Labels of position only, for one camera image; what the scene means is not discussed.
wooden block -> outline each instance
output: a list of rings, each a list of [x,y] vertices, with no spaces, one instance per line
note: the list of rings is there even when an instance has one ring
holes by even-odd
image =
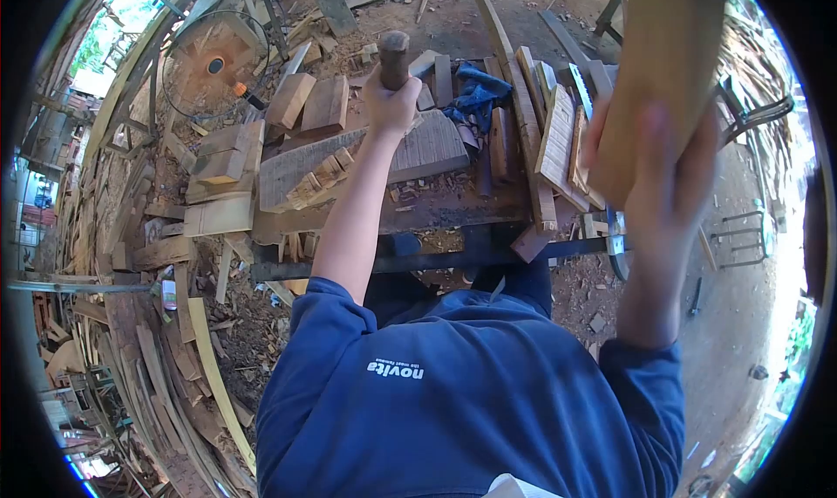
[[[195,246],[191,238],[177,236],[146,245],[134,251],[133,257],[137,270],[149,271],[166,267],[170,263],[195,259]]]
[[[486,64],[486,73],[494,78],[505,80],[503,77],[503,70],[500,68],[500,61],[497,57],[485,57],[482,59],[483,64]]]
[[[303,254],[307,257],[314,258],[314,252],[316,252],[316,242],[317,242],[317,235],[314,233],[310,233],[306,235],[306,244],[303,250]]]
[[[229,263],[233,259],[233,246],[226,241],[221,251],[221,263],[218,265],[218,287],[215,289],[215,301],[224,304],[229,282]]]
[[[630,0],[619,78],[589,184],[622,210],[635,179],[637,114],[648,97],[665,103],[676,156],[706,107],[717,66],[725,0]]]
[[[427,49],[416,57],[409,65],[410,74],[416,78],[422,78],[430,68],[436,65],[436,57],[441,53],[436,53],[433,49]]]
[[[233,410],[238,421],[245,427],[249,427],[253,423],[256,415],[253,411],[247,409],[247,406],[241,400],[237,399],[233,393],[228,392],[227,395],[229,396],[230,403],[233,404]]]
[[[150,217],[183,220],[183,217],[186,215],[186,206],[171,206],[160,203],[150,203],[146,206],[145,213]]]
[[[194,324],[197,350],[201,355],[201,363],[204,365],[204,372],[206,373],[209,387],[212,388],[215,402],[224,417],[225,424],[230,436],[233,437],[236,446],[238,447],[241,457],[247,464],[250,472],[255,474],[256,457],[250,444],[245,437],[244,431],[241,430],[238,424],[238,419],[235,416],[233,404],[229,401],[229,393],[224,385],[224,379],[221,378],[221,371],[218,369],[218,362],[215,360],[213,353],[213,346],[211,338],[209,337],[209,326],[206,320],[206,309],[204,308],[203,298],[189,299],[189,312],[192,315],[192,322]]]
[[[388,183],[453,171],[470,164],[462,139],[450,119],[437,109],[419,115],[423,122],[401,140],[395,151]],[[329,155],[333,154],[340,167],[348,171],[353,159],[345,148],[354,147],[366,131],[367,128],[350,131],[265,160],[259,175],[259,208],[277,213],[292,209],[288,193]],[[326,196],[318,197],[318,200],[337,198],[340,186],[338,183],[327,189]]]
[[[250,231],[253,228],[255,200],[250,197],[225,198],[190,206],[183,219],[183,236],[198,237],[222,232]]]
[[[174,236],[176,234],[183,234],[183,222],[170,223],[168,225],[164,225],[160,230],[160,235],[163,238]]]
[[[535,164],[536,173],[581,212],[590,209],[590,202],[569,183],[572,146],[572,99],[563,86],[556,86],[547,116],[547,129]]]
[[[253,265],[256,260],[253,255],[253,240],[245,231],[225,232],[224,241],[229,244],[242,262]]]
[[[225,184],[241,178],[245,170],[247,154],[237,149],[227,149],[204,157],[198,157],[194,176],[199,183]]]
[[[110,253],[110,267],[114,271],[135,271],[133,252],[125,242],[117,242]]]
[[[435,104],[433,102],[433,95],[430,93],[430,88],[426,84],[421,85],[421,92],[418,93],[418,98],[416,99],[416,109],[419,111],[426,111],[428,109],[433,109]]]
[[[76,315],[84,315],[105,325],[110,325],[110,321],[108,321],[107,314],[105,313],[105,307],[102,305],[76,298],[73,303],[73,312]]]
[[[317,82],[302,113],[301,132],[328,134],[346,127],[349,81],[344,75]]]
[[[191,174],[197,162],[197,157],[195,157],[194,153],[171,131],[163,135],[162,143],[163,146],[172,151],[174,158],[177,159],[177,162],[183,170]]]
[[[514,181],[517,176],[517,130],[507,109],[495,107],[491,111],[489,153],[491,154],[491,179],[497,184]]]
[[[535,108],[535,117],[538,119],[538,128],[543,133],[547,122],[547,107],[543,100],[543,93],[541,86],[538,84],[538,79],[535,76],[535,63],[531,59],[531,53],[526,46],[520,46],[515,53],[518,64],[521,66],[523,79],[526,80],[526,86],[529,90],[529,98],[532,106]]]
[[[436,68],[436,107],[443,109],[454,101],[454,85],[450,76],[450,55],[440,54],[434,59]]]
[[[267,107],[265,120],[272,126],[294,129],[296,119],[305,105],[308,95],[316,84],[316,78],[307,73],[288,75],[285,82],[276,90],[270,106]]]
[[[535,116],[531,98],[527,90],[526,80],[523,78],[520,66],[514,59],[506,30],[497,18],[497,12],[491,0],[475,0],[483,21],[488,28],[489,40],[494,53],[500,63],[500,70],[505,80],[511,84],[511,97],[515,105],[517,128],[520,132],[520,147],[526,164],[527,182],[532,202],[532,217],[538,226],[538,232],[554,232],[558,230],[556,221],[555,202],[552,189],[535,174],[535,163],[538,159],[538,149],[541,146],[541,133]]]
[[[541,85],[541,94],[546,103],[551,103],[552,90],[558,85],[555,79],[555,71],[552,66],[545,62],[535,64],[535,71],[538,73],[538,83]]]
[[[185,344],[195,339],[192,317],[189,314],[189,271],[183,262],[174,264],[174,289],[177,294],[177,324],[180,340]]]

blue sweatshirt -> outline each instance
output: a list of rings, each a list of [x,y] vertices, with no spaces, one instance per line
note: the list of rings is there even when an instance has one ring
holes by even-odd
[[[474,495],[511,473],[565,498],[671,496],[680,350],[604,343],[599,365],[530,305],[461,290],[378,330],[312,278],[259,405],[262,496]]]

hand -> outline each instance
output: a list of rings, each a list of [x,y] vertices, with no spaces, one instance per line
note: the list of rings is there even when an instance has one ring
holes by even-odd
[[[363,86],[363,101],[369,114],[369,130],[401,139],[413,124],[421,80],[410,77],[403,88],[390,91],[381,84],[381,64],[375,66]]]
[[[607,101],[594,106],[583,142],[586,167],[595,163],[608,107]],[[716,107],[711,101],[706,105],[679,159],[671,143],[668,112],[661,103],[644,106],[637,121],[636,178],[625,201],[633,263],[679,293],[685,260],[716,176],[720,149]]]

person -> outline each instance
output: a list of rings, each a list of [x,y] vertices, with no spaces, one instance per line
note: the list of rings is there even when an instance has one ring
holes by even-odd
[[[545,263],[509,270],[505,289],[457,290],[386,321],[364,307],[390,161],[421,89],[411,78],[392,93],[379,75],[363,89],[369,131],[259,405],[259,493],[482,496],[512,474],[567,498],[672,495],[685,442],[680,289],[716,175],[714,108],[679,159],[665,107],[641,108],[624,209],[633,264],[597,365],[550,321],[548,295],[539,301],[548,273],[521,273]],[[596,104],[587,165],[607,107]]]

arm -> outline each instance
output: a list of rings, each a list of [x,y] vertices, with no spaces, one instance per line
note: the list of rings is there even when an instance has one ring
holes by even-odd
[[[378,243],[381,204],[392,156],[412,120],[421,81],[411,77],[398,92],[381,84],[378,65],[363,86],[369,131],[361,143],[346,186],[328,215],[311,276],[339,283],[363,304]]]
[[[595,164],[608,112],[608,104],[597,106],[585,140],[588,167]],[[679,159],[664,106],[647,105],[638,122],[636,180],[625,202],[633,263],[619,301],[616,333],[632,346],[653,350],[677,340],[680,290],[715,181],[719,136],[711,101]]]

